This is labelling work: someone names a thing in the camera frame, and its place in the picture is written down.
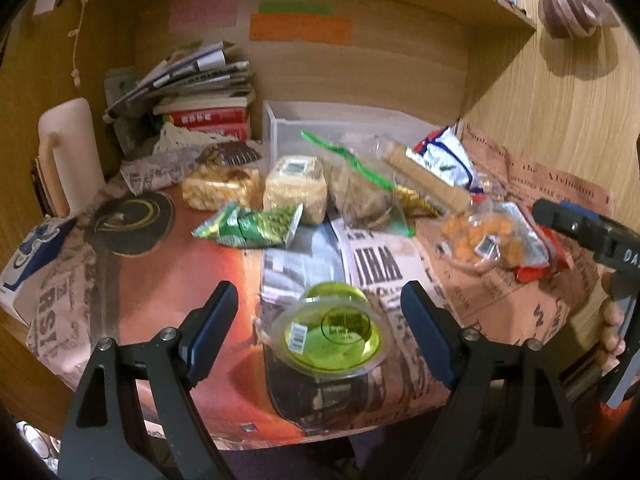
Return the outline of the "person right hand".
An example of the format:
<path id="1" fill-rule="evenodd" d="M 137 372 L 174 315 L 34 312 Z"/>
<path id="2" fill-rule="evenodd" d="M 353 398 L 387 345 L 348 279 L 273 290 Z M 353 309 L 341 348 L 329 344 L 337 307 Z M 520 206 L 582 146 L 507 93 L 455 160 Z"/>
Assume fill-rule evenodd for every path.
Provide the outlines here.
<path id="1" fill-rule="evenodd" d="M 601 287 L 606 293 L 606 298 L 600 305 L 601 324 L 598 329 L 598 350 L 596 363 L 604 374 L 614 370 L 620 364 L 618 359 L 626 349 L 624 338 L 618 333 L 625 315 L 611 298 L 612 272 L 605 272 L 601 278 Z"/>

